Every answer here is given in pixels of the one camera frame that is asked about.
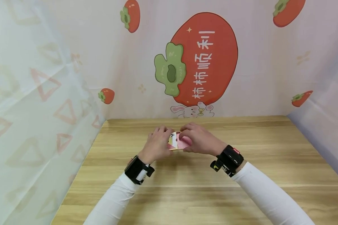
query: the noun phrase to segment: white sleeve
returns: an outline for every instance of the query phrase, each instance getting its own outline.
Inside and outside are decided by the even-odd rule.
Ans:
[[[84,225],[117,225],[139,187],[123,173],[96,204]]]
[[[233,177],[273,225],[314,225],[300,206],[273,180],[246,163]]]

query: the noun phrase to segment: cartoon rabbit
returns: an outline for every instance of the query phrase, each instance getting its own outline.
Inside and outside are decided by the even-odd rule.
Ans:
[[[171,111],[173,113],[179,113],[178,118],[197,118],[200,116],[203,117],[213,117],[214,113],[210,112],[213,109],[212,105],[205,105],[203,102],[198,102],[197,106],[185,107],[182,105],[172,106]]]

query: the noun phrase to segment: backdrop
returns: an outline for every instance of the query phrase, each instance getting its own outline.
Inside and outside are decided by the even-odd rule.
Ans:
[[[0,0],[0,224],[50,223],[105,119],[261,115],[338,173],[338,1]]]

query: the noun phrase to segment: persimmon illustration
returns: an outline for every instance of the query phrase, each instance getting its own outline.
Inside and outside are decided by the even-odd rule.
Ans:
[[[295,95],[292,99],[292,105],[300,107],[313,93],[313,91],[304,92],[303,94]]]
[[[165,94],[184,106],[216,102],[225,92],[238,61],[231,26],[220,16],[201,12],[192,16],[166,45],[166,59],[154,59],[155,78]]]
[[[130,33],[134,33],[140,23],[140,8],[136,0],[126,1],[123,10],[120,11],[121,21],[124,23],[124,27],[128,29]]]
[[[277,27],[290,24],[304,7],[305,0],[278,0],[273,12],[273,22]]]
[[[98,96],[102,102],[105,104],[110,104],[114,100],[114,91],[109,88],[103,88],[99,93]]]

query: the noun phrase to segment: red label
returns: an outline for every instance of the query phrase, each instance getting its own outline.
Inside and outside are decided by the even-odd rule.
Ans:
[[[233,148],[233,150],[235,151],[235,152],[237,152],[238,154],[240,154],[240,152],[234,147]]]

